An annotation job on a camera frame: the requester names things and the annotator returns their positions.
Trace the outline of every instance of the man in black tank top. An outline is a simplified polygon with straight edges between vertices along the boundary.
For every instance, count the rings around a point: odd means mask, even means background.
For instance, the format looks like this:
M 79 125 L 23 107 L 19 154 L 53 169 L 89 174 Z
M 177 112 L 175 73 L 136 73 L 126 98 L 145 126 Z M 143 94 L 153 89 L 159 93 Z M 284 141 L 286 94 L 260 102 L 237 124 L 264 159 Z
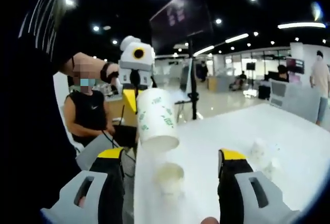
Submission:
M 86 147 L 103 131 L 114 135 L 112 117 L 104 95 L 92 90 L 95 79 L 75 79 L 75 84 L 79 86 L 79 91 L 69 94 L 64 103 L 65 123 L 73 140 Z

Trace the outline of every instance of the face mask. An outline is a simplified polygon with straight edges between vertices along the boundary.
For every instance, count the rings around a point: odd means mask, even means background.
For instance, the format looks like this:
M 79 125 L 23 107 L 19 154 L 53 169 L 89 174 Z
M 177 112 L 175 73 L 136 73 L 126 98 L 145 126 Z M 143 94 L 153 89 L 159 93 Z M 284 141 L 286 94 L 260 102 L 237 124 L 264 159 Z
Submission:
M 93 87 L 95 85 L 95 79 L 80 79 L 81 87 Z

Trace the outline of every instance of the black ceiling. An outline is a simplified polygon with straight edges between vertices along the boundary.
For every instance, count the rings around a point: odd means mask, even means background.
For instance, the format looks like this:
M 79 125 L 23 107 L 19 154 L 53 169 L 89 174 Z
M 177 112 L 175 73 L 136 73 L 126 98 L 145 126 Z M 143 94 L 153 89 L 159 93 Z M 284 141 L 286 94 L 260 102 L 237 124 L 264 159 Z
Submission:
M 119 42 L 127 35 L 133 35 L 150 43 L 152 31 L 149 26 L 150 17 L 170 0 L 75 0 L 75 9 L 78 16 L 72 16 L 73 22 L 81 26 L 81 36 L 89 41 L 89 47 L 85 53 L 97 55 L 99 58 L 114 58 L 120 56 L 118 45 L 112 45 L 111 39 Z M 323 10 L 323 19 L 320 22 L 327 23 L 330 18 L 329 0 L 204 0 L 209 8 L 213 33 L 199 35 L 193 38 L 194 51 L 209 45 L 219 44 L 228 38 L 248 33 L 250 36 L 241 41 L 217 46 L 212 53 L 219 50 L 222 53 L 248 49 L 247 43 L 251 43 L 251 49 L 273 46 L 289 46 L 296 37 L 300 42 L 320 44 L 323 39 L 328 39 L 329 29 L 294 28 L 279 30 L 277 25 L 282 23 L 313 21 L 311 3 L 318 2 Z M 222 23 L 215 24 L 214 20 L 220 18 Z M 93 26 L 111 26 L 108 31 L 95 33 Z M 161 54 L 172 54 L 176 50 L 173 45 L 159 51 Z

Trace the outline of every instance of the person in white shirt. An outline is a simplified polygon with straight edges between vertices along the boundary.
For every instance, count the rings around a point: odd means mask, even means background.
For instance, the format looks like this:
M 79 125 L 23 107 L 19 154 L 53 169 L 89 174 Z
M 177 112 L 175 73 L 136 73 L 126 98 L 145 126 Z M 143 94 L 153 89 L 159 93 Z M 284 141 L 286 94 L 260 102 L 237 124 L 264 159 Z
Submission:
M 324 113 L 328 105 L 330 94 L 330 72 L 326 62 L 323 60 L 323 53 L 317 51 L 317 60 L 313 64 L 311 75 L 309 78 L 310 86 L 317 88 L 321 93 L 321 101 L 319 107 L 317 125 L 320 125 L 324 118 Z

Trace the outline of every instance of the glass wall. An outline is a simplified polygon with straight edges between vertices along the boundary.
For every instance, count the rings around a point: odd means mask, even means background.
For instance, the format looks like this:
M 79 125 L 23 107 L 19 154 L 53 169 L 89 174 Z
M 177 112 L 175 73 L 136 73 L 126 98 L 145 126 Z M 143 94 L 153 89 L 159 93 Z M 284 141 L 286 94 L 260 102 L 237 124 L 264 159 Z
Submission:
M 225 57 L 228 75 L 238 76 L 245 71 L 249 78 L 263 80 L 268 71 L 277 72 L 277 67 L 286 65 L 285 58 L 290 55 L 290 50 L 253 51 L 251 53 L 234 54 Z M 255 63 L 255 71 L 247 71 L 246 64 Z

